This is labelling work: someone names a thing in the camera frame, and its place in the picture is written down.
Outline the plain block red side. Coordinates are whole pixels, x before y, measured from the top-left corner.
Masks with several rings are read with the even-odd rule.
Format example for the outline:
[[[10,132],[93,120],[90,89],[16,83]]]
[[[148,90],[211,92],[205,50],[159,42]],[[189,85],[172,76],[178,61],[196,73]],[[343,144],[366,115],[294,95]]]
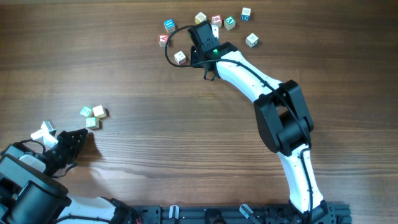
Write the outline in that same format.
[[[174,59],[177,65],[183,65],[187,61],[187,57],[182,51],[175,53]]]

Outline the green E block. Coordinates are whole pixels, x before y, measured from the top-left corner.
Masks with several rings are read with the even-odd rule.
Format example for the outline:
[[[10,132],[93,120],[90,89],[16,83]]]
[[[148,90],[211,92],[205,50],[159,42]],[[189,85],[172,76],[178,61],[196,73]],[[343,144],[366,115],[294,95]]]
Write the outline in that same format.
[[[86,118],[85,120],[86,128],[94,130],[100,128],[100,121],[96,117]]]

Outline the green Z block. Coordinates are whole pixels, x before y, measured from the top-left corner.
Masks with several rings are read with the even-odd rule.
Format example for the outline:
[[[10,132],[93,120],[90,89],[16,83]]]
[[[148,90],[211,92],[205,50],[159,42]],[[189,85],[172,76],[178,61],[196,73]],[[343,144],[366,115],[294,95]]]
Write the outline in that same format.
[[[90,118],[93,116],[93,109],[89,106],[84,106],[80,111],[80,115],[84,116],[85,118]]]

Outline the red A block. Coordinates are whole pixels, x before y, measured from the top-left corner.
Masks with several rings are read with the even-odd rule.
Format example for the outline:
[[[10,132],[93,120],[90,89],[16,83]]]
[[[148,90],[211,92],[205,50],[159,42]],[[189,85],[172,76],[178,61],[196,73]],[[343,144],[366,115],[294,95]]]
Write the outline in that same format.
[[[165,47],[167,44],[169,36],[167,34],[160,34],[159,35],[159,45],[161,47]]]

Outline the yellow 3 block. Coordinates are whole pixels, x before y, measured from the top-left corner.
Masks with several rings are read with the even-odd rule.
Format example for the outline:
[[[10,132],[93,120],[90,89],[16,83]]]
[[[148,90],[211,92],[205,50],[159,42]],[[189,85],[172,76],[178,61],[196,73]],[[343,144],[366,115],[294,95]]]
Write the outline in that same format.
[[[92,110],[95,118],[102,119],[107,117],[107,112],[102,105],[95,106]]]

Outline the plain block green side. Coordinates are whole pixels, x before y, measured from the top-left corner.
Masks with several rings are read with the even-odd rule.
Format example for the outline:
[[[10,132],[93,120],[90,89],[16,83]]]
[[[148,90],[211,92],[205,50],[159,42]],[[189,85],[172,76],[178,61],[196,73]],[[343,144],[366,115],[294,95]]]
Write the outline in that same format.
[[[253,48],[255,47],[259,42],[259,38],[256,34],[252,33],[246,38],[246,44],[250,47]]]

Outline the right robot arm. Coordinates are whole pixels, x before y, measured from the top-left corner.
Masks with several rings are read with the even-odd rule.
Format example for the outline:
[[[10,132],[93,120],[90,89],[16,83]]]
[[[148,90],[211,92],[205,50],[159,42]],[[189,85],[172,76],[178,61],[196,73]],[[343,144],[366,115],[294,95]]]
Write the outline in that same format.
[[[253,102],[259,135],[284,168],[291,205],[303,221],[317,222],[324,199],[310,160],[313,121],[298,84],[262,73],[234,45],[221,44],[209,22],[190,27],[188,34],[194,51],[191,66],[214,72]]]

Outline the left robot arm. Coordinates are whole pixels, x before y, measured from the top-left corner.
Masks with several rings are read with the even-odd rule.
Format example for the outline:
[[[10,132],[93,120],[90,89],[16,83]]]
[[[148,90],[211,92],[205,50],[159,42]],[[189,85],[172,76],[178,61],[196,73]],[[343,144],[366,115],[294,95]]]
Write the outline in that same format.
[[[87,129],[62,131],[41,153],[15,142],[1,152],[1,223],[141,222],[131,207],[114,198],[70,195],[56,173],[76,166]]]

